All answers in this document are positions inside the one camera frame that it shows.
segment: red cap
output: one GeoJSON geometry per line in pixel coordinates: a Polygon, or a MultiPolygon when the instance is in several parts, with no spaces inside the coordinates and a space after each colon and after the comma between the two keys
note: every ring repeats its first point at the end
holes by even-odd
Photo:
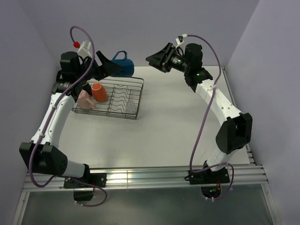
{"type": "Polygon", "coordinates": [[[80,47],[80,44],[79,44],[78,41],[75,41],[75,42],[73,43],[73,45],[74,45],[75,48],[79,48],[79,47],[80,47]]]}

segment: wire dish rack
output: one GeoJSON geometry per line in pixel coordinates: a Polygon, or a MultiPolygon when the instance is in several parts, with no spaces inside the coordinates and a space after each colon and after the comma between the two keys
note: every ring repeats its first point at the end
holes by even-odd
{"type": "Polygon", "coordinates": [[[117,118],[125,118],[135,120],[139,113],[142,92],[144,87],[144,80],[142,78],[119,78],[119,79],[103,79],[100,83],[104,86],[108,98],[105,102],[97,102],[93,96],[92,101],[96,108],[85,110],[79,108],[77,104],[74,105],[72,111],[75,113],[109,116],[117,118]],[[135,110],[128,110],[126,112],[127,104],[134,106],[135,110]]]}

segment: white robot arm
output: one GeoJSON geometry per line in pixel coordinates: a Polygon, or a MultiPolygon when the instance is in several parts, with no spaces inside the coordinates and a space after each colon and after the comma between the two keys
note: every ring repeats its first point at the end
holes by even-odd
{"type": "Polygon", "coordinates": [[[40,125],[38,131],[34,134],[30,142],[23,142],[20,146],[21,156],[29,169],[29,161],[31,153],[36,143],[42,136],[37,151],[34,154],[32,171],[34,173],[44,173],[55,176],[81,178],[81,180],[89,183],[90,169],[86,164],[80,164],[68,160],[67,156],[59,151],[59,141],[62,129],[67,120],[69,112],[72,110],[79,93],[82,89],[91,94],[91,87],[87,80],[92,78],[102,80],[103,78],[114,74],[122,67],[108,60],[100,51],[96,52],[101,66],[94,62],[89,73],[81,82],[70,89],[70,91],[62,97],[59,104],[54,103],[61,98],[62,93],[67,90],[75,81],[86,71],[91,63],[91,53],[89,52],[90,42],[85,41],[81,45],[78,53],[65,52],[61,55],[60,66],[56,83],[53,85],[51,101],[46,115],[40,125]]]}
{"type": "MultiPolygon", "coordinates": [[[[180,36],[177,44],[183,42],[180,36]]],[[[208,104],[215,88],[215,97],[212,100],[211,110],[216,115],[220,130],[216,136],[216,147],[204,163],[208,170],[193,171],[190,164],[190,184],[216,183],[220,173],[226,173],[224,168],[232,155],[243,148],[251,139],[252,117],[249,113],[243,114],[234,107],[220,89],[214,86],[212,76],[202,67],[202,46],[198,44],[186,45],[185,52],[180,55],[178,49],[168,43],[165,48],[146,58],[150,66],[168,73],[172,68],[184,73],[185,81],[191,89],[208,104]]]]}
{"type": "MultiPolygon", "coordinates": [[[[208,104],[212,97],[212,87],[214,86],[214,80],[205,80],[202,83],[197,85],[196,93],[204,99],[208,104]]],[[[227,118],[238,118],[242,113],[239,109],[231,104],[231,102],[224,96],[221,90],[218,87],[216,88],[216,94],[214,100],[211,104],[210,109],[216,115],[220,126],[227,121],[227,118]]],[[[216,164],[221,164],[228,162],[228,160],[235,154],[237,150],[233,150],[231,153],[226,154],[222,152],[218,146],[215,147],[215,150],[211,156],[207,159],[207,165],[212,166],[216,164]]],[[[211,168],[212,171],[218,171],[222,169],[224,165],[219,165],[211,168]]]]}

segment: tabletop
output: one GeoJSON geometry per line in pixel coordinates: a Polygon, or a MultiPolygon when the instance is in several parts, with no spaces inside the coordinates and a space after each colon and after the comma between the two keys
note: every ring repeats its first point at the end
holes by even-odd
{"type": "MultiPolygon", "coordinates": [[[[216,78],[218,67],[205,67],[216,78]]],[[[184,81],[182,72],[164,74],[152,67],[136,67],[144,79],[136,120],[70,112],[59,149],[68,159],[91,168],[187,166],[207,104],[184,81]]],[[[230,100],[224,75],[217,86],[230,100]]],[[[203,165],[213,152],[220,125],[210,111],[194,157],[203,165]]],[[[231,159],[249,164],[246,148],[231,159]]]]}

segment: white wall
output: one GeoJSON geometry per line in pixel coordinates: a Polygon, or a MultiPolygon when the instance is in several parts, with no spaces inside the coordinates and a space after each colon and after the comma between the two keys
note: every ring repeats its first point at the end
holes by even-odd
{"type": "Polygon", "coordinates": [[[56,66],[16,0],[0,1],[0,224],[11,224],[26,166],[19,153],[50,101],[56,66]]]}
{"type": "MultiPolygon", "coordinates": [[[[135,65],[182,33],[207,38],[226,65],[259,0],[19,0],[55,59],[70,51],[68,30],[76,24],[112,58],[126,50],[135,65]]],[[[205,65],[216,65],[203,45],[205,65]]]]}
{"type": "Polygon", "coordinates": [[[299,9],[299,0],[260,0],[227,67],[284,224],[300,223],[299,9]]]}

